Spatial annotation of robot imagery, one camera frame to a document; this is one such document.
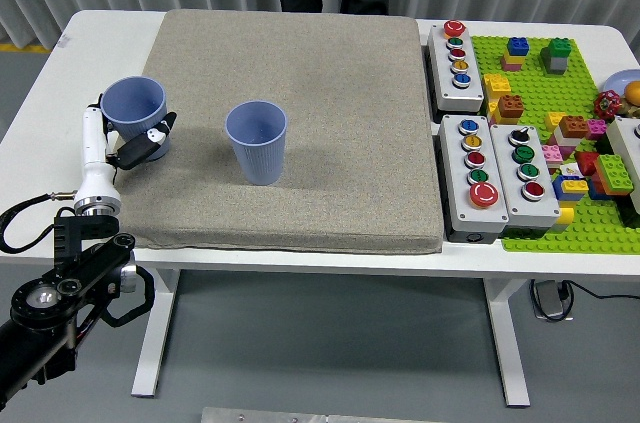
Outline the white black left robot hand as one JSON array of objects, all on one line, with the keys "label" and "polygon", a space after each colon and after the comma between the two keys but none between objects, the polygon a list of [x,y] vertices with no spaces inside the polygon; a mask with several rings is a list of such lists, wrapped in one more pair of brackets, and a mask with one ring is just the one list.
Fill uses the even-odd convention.
[{"label": "white black left robot hand", "polygon": [[116,215],[118,169],[129,170],[169,147],[176,114],[162,95],[104,93],[83,115],[83,182],[74,198],[78,215]]}]

